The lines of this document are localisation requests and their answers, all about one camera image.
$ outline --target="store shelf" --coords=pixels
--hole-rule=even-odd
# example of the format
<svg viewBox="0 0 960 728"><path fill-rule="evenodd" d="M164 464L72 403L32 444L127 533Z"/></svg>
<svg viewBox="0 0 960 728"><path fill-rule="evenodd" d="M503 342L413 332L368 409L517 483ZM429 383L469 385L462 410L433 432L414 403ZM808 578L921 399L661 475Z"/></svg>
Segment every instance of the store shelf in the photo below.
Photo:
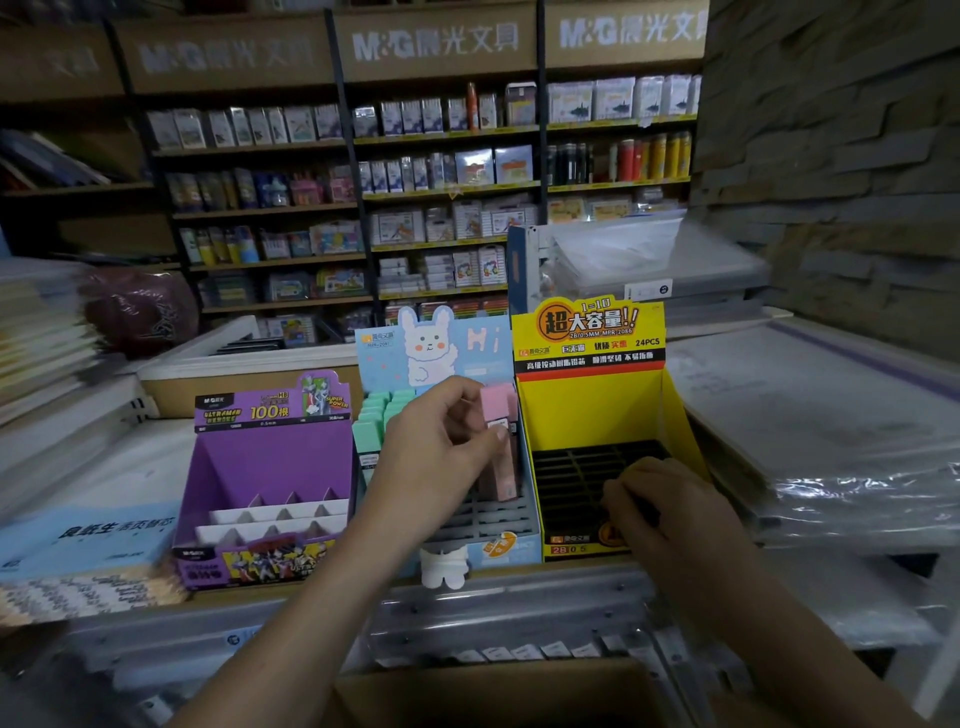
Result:
<svg viewBox="0 0 960 728"><path fill-rule="evenodd" d="M697 114L689 113L681 116L654 116L650 119L650 124L681 124L689 121L696 121ZM633 128L645 129L640 124L639 119L603 119L601 121L563 121L547 124L546 129L549 132L584 132L591 129L616 129Z"/></svg>
<svg viewBox="0 0 960 728"><path fill-rule="evenodd" d="M503 127L501 129L480 129L474 132L434 132L434 133L408 133L396 136L374 136L362 137L353 140L357 146L374 146L383 144L409 144L420 141L442 141L445 139L473 139L479 136L503 136L506 134L532 133L540 127L536 124L530 124L524 127Z"/></svg>
<svg viewBox="0 0 960 728"><path fill-rule="evenodd" d="M174 220L214 220L223 217L251 217L259 215L292 215L302 212L329 212L337 209L356 209L356 203L329 203L327 205L299 205L289 207L257 207L255 209L222 209L214 212L175 212Z"/></svg>
<svg viewBox="0 0 960 728"><path fill-rule="evenodd" d="M138 189L153 189L152 182L114 182L113 184L84 184L77 187L41 187L40 189L17 189L4 192L4 197L69 197L94 192L132 192Z"/></svg>
<svg viewBox="0 0 960 728"><path fill-rule="evenodd" d="M632 182L595 182L593 184L557 184L547 187L547 192L590 192L599 189L619 189L623 187L651 187L659 184L684 184L690 177L675 177L664 180L642 180Z"/></svg>
<svg viewBox="0 0 960 728"><path fill-rule="evenodd" d="M506 235L492 237L468 237L463 240L441 240L436 243L400 243L398 245L373 246L374 253L395 253L396 251L418 251L427 248L456 248L461 245L491 245L492 243L507 242Z"/></svg>
<svg viewBox="0 0 960 728"><path fill-rule="evenodd" d="M210 157L215 155L246 155L258 152L301 152L307 149L336 149L345 147L343 139L321 139L290 144L260 144L251 147L206 147L205 149L158 149L154 157Z"/></svg>
<svg viewBox="0 0 960 728"><path fill-rule="evenodd" d="M364 192L363 199L372 202L392 202L394 200L414 200L429 197L449 197L458 195L479 195L484 192L511 192L515 189L539 187L540 181L511 182L508 184L455 184L444 189L422 189L419 192Z"/></svg>
<svg viewBox="0 0 960 728"><path fill-rule="evenodd" d="M364 260L366 254L344 253L343 255L311 255L309 257L284 257L260 260L256 263L219 263L217 265L191 265L191 271L238 271L247 268L276 268L283 265L309 265L310 263L344 263L348 260Z"/></svg>
<svg viewBox="0 0 960 728"><path fill-rule="evenodd" d="M506 285L472 285L469 288L450 288L445 291L413 291L411 293L381 293L380 301L424 299L429 296L462 296L467 293L494 293L507 290Z"/></svg>
<svg viewBox="0 0 960 728"><path fill-rule="evenodd" d="M369 303L373 296L340 296L335 299L305 299L303 301L274 301L270 303L247 303L245 305L218 305L204 309L204 313L233 313L235 311L273 311L281 308L306 308L308 306L335 305L336 303Z"/></svg>

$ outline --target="cardboard box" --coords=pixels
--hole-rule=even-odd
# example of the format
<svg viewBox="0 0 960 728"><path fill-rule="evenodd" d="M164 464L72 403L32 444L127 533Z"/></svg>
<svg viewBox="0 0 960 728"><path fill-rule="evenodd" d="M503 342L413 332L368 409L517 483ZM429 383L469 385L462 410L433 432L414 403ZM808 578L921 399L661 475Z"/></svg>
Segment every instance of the cardboard box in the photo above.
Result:
<svg viewBox="0 0 960 728"><path fill-rule="evenodd" d="M605 480L650 455L709 481L665 368L663 303L552 298L511 325L544 559L629 550L599 505Z"/></svg>
<svg viewBox="0 0 960 728"><path fill-rule="evenodd" d="M200 395L194 428L173 548L184 586L308 576L353 510L349 386L319 370L294 387Z"/></svg>
<svg viewBox="0 0 960 728"><path fill-rule="evenodd" d="M380 672L338 680L321 728L635 726L666 728L640 662L498 663Z"/></svg>

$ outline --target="bunny illustration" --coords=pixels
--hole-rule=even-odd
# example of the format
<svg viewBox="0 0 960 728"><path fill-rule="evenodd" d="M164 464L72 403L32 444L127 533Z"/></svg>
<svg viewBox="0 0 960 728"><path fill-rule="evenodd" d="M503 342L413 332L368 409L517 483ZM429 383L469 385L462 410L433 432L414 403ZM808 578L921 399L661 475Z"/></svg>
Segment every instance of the bunny illustration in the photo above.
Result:
<svg viewBox="0 0 960 728"><path fill-rule="evenodd" d="M433 312L433 321L422 324L417 323L412 308L400 309L411 387L437 384L455 374L453 362L457 360L457 348L450 343L448 333L452 320L453 311L445 305Z"/></svg>

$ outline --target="hand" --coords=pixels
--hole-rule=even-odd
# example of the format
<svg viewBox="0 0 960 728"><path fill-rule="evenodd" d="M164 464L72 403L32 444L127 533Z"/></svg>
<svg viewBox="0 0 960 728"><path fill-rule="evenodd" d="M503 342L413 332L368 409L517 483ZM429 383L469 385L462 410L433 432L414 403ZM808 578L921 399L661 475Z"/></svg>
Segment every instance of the hand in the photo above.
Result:
<svg viewBox="0 0 960 728"><path fill-rule="evenodd" d="M659 527L631 494L656 506ZM678 460L638 460L605 483L603 502L657 586L704 626L715 627L769 578L731 505Z"/></svg>
<svg viewBox="0 0 960 728"><path fill-rule="evenodd" d="M487 429L482 388L451 376L387 424L357 518L375 522L383 543L404 558L446 522L510 436L506 427Z"/></svg>

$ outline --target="stone wall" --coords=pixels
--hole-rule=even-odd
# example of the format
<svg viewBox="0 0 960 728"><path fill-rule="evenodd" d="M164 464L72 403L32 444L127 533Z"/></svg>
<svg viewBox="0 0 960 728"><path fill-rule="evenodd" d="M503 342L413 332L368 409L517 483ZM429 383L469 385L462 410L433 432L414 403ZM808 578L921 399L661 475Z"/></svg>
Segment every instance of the stone wall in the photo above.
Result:
<svg viewBox="0 0 960 728"><path fill-rule="evenodd" d="M770 303L960 361L960 2L712 0L690 204Z"/></svg>

